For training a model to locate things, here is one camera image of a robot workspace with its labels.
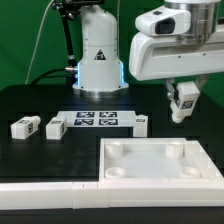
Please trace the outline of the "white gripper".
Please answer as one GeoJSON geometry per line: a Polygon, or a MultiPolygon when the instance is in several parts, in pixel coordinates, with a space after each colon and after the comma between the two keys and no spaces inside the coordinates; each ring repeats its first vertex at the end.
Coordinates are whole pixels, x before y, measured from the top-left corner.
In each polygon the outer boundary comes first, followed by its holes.
{"type": "MultiPolygon", "coordinates": [[[[130,48],[129,71],[139,81],[200,75],[201,91],[208,75],[224,71],[224,21],[216,7],[159,7],[138,16],[138,33],[130,48]]],[[[175,96],[167,79],[167,98],[175,96]]]]}

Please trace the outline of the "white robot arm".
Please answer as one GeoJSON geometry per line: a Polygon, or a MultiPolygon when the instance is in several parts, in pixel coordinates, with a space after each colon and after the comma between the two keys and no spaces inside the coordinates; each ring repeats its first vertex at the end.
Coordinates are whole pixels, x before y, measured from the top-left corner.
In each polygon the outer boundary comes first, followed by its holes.
{"type": "MultiPolygon", "coordinates": [[[[139,81],[224,71],[221,0],[164,0],[138,16],[129,71],[139,81]]],[[[117,56],[117,21],[99,6],[81,9],[83,57],[73,88],[93,97],[124,90],[123,64],[117,56]]]]}

